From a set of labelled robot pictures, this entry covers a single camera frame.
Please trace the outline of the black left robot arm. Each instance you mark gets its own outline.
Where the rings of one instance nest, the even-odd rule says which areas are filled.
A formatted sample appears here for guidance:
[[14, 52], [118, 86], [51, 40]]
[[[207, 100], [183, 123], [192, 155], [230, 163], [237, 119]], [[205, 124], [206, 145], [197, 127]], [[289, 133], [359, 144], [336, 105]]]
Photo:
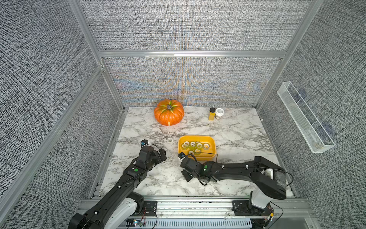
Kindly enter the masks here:
[[76, 213], [69, 229], [116, 229], [126, 218], [141, 212], [144, 198], [134, 190], [147, 177], [147, 173], [166, 161], [166, 151], [155, 150], [155, 145], [141, 146], [139, 156], [124, 170], [110, 191], [83, 215]]

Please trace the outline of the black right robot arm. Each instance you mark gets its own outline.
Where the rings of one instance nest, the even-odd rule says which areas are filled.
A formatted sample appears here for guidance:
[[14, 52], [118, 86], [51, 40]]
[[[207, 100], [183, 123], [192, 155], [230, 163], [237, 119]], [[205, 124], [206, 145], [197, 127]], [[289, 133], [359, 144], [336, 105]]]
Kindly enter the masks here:
[[188, 182], [193, 178], [197, 178], [203, 185], [221, 180], [241, 180], [254, 183], [272, 199], [287, 198], [285, 170], [262, 156], [244, 163], [229, 164], [213, 161], [202, 164], [186, 156], [180, 166]]

